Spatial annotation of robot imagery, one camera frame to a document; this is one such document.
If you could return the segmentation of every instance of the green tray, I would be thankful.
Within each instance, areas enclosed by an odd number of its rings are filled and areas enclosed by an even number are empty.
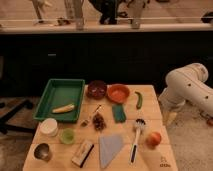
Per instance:
[[[50,79],[44,89],[34,119],[43,121],[55,118],[60,122],[77,122],[84,94],[85,81],[82,79]],[[52,109],[70,103],[75,105],[71,112],[53,114]]]

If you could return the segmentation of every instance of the green cup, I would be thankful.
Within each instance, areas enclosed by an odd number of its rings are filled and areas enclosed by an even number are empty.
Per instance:
[[[73,144],[74,143],[74,131],[71,128],[65,128],[60,133],[60,141],[63,144]]]

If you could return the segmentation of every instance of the office chair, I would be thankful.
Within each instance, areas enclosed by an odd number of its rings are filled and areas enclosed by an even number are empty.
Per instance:
[[[11,117],[13,117],[23,107],[26,107],[27,109],[32,109],[33,103],[31,103],[29,100],[24,100],[22,103],[15,106],[11,111],[3,115],[0,118],[0,132],[2,132],[3,134],[7,134],[8,130],[11,130],[11,131],[18,131],[18,132],[33,133],[33,134],[35,133],[35,129],[9,125],[6,123]]]

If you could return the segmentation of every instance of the green chili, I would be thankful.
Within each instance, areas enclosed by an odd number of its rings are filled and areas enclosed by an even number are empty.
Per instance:
[[[142,102],[143,102],[143,96],[140,92],[136,91],[135,94],[138,95],[138,101],[137,101],[137,104],[136,104],[136,108],[137,109],[140,109],[142,107]]]

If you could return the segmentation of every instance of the orange bowl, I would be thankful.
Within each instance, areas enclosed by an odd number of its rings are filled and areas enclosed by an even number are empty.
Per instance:
[[[108,98],[115,103],[124,103],[129,94],[128,87],[123,84],[113,84],[107,89]]]

